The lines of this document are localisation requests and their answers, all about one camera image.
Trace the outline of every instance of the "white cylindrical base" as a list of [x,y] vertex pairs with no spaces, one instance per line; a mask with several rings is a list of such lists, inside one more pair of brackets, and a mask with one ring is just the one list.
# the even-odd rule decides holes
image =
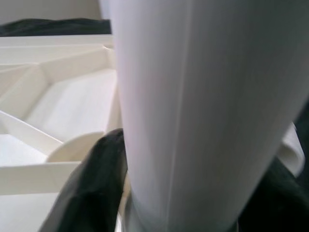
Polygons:
[[[140,222],[139,216],[132,202],[132,197],[129,196],[126,202],[124,215],[122,217],[122,232],[148,232]],[[236,223],[227,232],[238,232],[238,224]]]

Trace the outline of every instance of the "black cloth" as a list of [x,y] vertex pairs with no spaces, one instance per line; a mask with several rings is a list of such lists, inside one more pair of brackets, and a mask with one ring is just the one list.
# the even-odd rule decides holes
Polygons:
[[309,101],[300,112],[295,126],[296,133],[306,157],[304,170],[297,178],[297,182],[300,186],[309,190]]
[[114,232],[126,171],[123,132],[115,130],[70,175],[40,232]]
[[243,232],[309,231],[309,192],[275,158],[239,218]]
[[109,20],[86,18],[49,20],[23,19],[0,26],[0,36],[111,34]]

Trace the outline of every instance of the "curved white edge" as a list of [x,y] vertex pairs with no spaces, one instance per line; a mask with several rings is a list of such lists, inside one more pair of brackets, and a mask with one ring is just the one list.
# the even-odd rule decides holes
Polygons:
[[108,56],[108,63],[111,69],[116,69],[116,57],[115,57],[115,50],[113,45],[104,45],[104,49],[107,51]]
[[298,177],[304,169],[305,155],[293,123],[282,139],[277,157],[295,177]]
[[93,145],[103,136],[104,132],[98,131],[73,138],[51,153],[47,162],[82,161]]

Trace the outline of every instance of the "white cylinder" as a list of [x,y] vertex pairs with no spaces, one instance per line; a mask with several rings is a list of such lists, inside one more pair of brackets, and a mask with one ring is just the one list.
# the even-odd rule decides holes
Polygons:
[[297,1],[113,0],[133,203],[150,232],[225,232],[309,86]]

